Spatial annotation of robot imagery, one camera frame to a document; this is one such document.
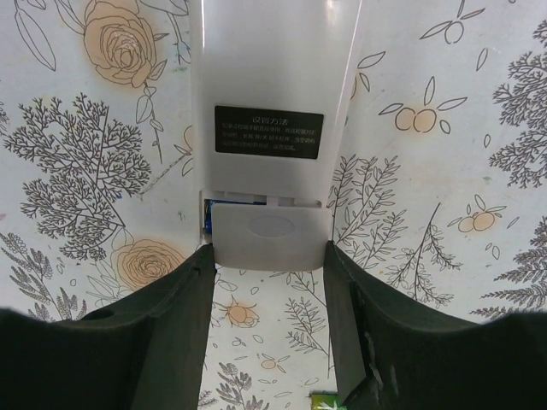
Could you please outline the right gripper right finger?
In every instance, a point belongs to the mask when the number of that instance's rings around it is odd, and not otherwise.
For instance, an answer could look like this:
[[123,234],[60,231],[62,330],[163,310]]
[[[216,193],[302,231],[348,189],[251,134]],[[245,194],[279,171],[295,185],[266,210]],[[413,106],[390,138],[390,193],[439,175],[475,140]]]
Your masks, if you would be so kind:
[[441,313],[326,246],[324,290],[338,395],[349,409],[543,409],[546,317],[480,325]]

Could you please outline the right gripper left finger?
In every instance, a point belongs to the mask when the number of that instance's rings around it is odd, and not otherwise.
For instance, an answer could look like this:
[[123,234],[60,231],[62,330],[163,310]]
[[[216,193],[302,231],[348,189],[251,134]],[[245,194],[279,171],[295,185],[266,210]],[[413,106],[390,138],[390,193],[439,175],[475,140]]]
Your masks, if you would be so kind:
[[204,245],[168,275],[79,320],[1,312],[4,409],[195,409],[215,287]]

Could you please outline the white battery cover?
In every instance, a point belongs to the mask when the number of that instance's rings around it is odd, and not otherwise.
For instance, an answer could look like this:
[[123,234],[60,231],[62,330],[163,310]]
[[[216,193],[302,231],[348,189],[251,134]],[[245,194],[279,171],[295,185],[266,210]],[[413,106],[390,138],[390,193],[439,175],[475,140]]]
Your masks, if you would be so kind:
[[321,268],[331,231],[327,208],[216,203],[211,222],[215,261],[252,271]]

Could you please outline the white red remote control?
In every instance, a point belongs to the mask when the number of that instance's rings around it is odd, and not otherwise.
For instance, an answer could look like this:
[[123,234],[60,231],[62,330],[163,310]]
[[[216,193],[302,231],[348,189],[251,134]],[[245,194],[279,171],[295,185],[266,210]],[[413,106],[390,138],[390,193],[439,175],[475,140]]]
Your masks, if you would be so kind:
[[205,199],[327,208],[364,2],[192,1],[189,12],[202,209]]

